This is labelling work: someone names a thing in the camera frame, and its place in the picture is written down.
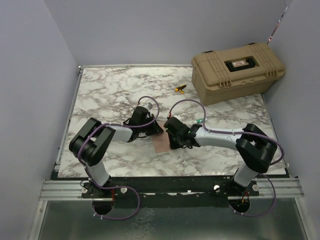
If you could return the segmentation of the black mounting rail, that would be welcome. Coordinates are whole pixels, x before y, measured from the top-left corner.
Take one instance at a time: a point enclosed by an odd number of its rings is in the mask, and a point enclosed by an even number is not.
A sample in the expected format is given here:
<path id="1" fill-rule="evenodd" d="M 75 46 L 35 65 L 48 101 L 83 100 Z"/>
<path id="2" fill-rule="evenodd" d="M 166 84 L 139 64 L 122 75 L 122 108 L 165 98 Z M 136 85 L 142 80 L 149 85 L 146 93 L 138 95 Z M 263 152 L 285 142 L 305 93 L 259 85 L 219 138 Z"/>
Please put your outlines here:
<path id="1" fill-rule="evenodd" d="M 243 188 L 232 176 L 112 177 L 104 189 L 84 183 L 81 197 L 116 208 L 227 208 L 229 200 L 259 195 L 255 180 Z"/>

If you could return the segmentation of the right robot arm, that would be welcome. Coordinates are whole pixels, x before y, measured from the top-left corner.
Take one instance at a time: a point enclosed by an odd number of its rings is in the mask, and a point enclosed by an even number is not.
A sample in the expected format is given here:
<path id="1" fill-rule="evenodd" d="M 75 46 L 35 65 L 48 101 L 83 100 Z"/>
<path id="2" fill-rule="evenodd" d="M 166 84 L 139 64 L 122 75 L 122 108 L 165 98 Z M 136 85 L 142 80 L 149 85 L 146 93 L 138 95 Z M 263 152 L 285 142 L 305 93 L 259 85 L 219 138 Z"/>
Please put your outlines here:
<path id="1" fill-rule="evenodd" d="M 236 171 L 229 189 L 240 196 L 247 191 L 251 181 L 268 171 L 277 151 L 277 144 L 254 124 L 247 124 L 239 132 L 210 129 L 204 124 L 188 127 L 175 117 L 170 117 L 164 128 L 172 150 L 180 148 L 214 146 L 238 151 L 244 163 Z"/>

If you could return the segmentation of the green glue stick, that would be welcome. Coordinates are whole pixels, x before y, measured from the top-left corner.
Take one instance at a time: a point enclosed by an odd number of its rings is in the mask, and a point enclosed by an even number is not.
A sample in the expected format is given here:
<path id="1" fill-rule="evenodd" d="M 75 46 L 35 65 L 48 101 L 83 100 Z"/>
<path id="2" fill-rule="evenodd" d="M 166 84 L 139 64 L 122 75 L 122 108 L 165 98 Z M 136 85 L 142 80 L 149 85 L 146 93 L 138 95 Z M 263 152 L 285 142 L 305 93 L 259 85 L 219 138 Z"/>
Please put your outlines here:
<path id="1" fill-rule="evenodd" d="M 208 119 L 205 118 L 205 119 L 197 119 L 194 121 L 195 124 L 202 124 L 202 123 L 205 123 Z"/>

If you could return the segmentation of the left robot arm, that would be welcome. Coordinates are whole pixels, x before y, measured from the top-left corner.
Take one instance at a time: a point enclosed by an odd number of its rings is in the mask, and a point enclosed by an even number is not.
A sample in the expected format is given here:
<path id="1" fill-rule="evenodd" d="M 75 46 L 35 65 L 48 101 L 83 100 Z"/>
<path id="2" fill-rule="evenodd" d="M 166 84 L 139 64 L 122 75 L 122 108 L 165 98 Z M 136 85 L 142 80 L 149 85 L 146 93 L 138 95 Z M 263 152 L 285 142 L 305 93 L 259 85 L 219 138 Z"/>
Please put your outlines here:
<path id="1" fill-rule="evenodd" d="M 69 151 L 83 165 L 89 182 L 82 186 L 83 198 L 113 198 L 111 176 L 103 164 L 103 157 L 111 142 L 131 143 L 136 139 L 164 133 L 150 113 L 148 106 L 137 106 L 123 123 L 105 123 L 91 117 L 73 137 Z"/>

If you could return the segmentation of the tan plastic case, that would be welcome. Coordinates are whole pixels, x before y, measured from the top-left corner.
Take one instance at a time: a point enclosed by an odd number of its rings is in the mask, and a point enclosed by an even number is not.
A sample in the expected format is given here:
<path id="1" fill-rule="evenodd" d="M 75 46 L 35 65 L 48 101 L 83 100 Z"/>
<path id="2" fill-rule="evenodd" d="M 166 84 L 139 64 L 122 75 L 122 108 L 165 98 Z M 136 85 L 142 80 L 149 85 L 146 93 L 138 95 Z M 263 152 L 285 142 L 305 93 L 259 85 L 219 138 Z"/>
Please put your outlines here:
<path id="1" fill-rule="evenodd" d="M 205 51 L 191 60 L 191 82 L 204 106 L 264 93 L 286 72 L 266 43 Z"/>

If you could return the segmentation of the pink envelope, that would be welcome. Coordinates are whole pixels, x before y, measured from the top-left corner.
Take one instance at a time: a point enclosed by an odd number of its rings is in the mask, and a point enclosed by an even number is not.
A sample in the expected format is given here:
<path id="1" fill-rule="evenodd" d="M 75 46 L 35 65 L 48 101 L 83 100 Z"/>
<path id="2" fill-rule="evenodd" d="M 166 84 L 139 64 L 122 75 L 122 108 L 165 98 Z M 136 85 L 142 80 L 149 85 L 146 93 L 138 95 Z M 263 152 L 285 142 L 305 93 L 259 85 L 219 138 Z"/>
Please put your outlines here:
<path id="1" fill-rule="evenodd" d="M 151 137 L 154 150 L 156 154 L 169 152 L 170 148 L 170 141 L 167 132 L 159 133 L 157 135 L 153 135 Z"/>

